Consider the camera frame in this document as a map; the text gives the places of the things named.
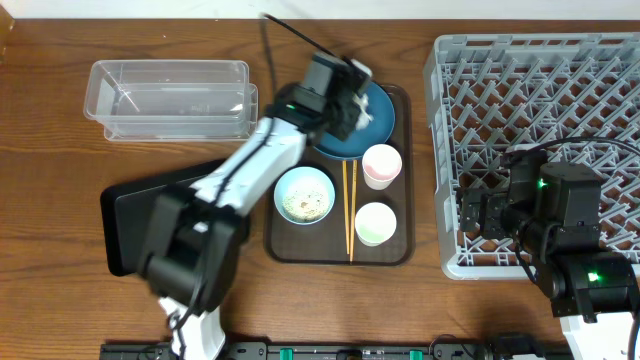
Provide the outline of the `light blue bowl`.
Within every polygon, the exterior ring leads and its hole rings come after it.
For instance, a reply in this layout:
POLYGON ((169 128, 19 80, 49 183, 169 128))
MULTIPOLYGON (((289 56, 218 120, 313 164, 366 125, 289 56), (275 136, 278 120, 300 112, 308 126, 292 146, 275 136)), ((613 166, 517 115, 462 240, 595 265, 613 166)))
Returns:
POLYGON ((273 205, 290 223, 311 225, 329 214, 335 196, 333 182, 325 172, 315 167, 295 167, 277 181, 273 205))

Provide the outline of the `pink cup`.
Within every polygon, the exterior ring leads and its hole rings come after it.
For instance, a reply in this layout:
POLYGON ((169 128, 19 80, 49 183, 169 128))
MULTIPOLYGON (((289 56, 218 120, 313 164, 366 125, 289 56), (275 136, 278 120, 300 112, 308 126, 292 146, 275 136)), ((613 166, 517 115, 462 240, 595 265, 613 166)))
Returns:
POLYGON ((392 146, 377 144, 363 155, 362 167, 366 185, 373 190, 386 189, 402 170, 402 157, 392 146))

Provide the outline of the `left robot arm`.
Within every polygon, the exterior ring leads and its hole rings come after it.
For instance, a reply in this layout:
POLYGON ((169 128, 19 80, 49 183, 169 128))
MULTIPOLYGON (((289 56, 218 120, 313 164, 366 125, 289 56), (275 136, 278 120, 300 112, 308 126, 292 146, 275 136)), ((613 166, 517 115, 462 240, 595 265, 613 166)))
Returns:
POLYGON ((219 307, 229 291, 256 202, 306 147, 340 140, 370 122, 372 71, 356 60, 314 60, 282 88, 256 132, 221 166, 156 198, 136 272, 159 298, 180 359, 215 359, 226 340, 219 307))

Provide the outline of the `white napkin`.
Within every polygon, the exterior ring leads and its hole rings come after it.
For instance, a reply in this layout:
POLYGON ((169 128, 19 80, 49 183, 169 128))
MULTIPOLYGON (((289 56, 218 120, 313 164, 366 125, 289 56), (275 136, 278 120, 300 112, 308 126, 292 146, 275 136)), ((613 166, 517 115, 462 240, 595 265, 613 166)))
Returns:
POLYGON ((367 108, 369 106, 369 98, 367 94, 364 94, 360 97, 355 96, 353 101, 358 106, 360 111, 355 125, 355 128, 360 131, 365 129, 373 121, 373 116, 367 112, 367 108))

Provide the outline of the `pale green cup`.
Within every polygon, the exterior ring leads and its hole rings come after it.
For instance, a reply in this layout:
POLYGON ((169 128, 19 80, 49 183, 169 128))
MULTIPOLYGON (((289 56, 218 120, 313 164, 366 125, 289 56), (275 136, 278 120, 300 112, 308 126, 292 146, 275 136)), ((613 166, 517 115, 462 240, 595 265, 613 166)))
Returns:
POLYGON ((367 203, 356 212, 356 236, 365 246, 376 247, 387 242, 394 235, 396 228, 396 215, 384 203, 367 203))

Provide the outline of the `dark blue plate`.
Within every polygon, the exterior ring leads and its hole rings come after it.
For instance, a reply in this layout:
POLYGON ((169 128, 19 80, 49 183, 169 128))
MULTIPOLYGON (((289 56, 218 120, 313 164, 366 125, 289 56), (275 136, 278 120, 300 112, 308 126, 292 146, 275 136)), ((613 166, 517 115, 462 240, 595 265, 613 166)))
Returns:
POLYGON ((390 96, 377 83, 372 83, 366 95, 369 99, 366 112, 373 117, 366 128, 354 131, 347 140, 325 134, 315 149, 324 156, 336 160, 359 160, 377 144, 385 143, 395 127, 395 109, 390 96))

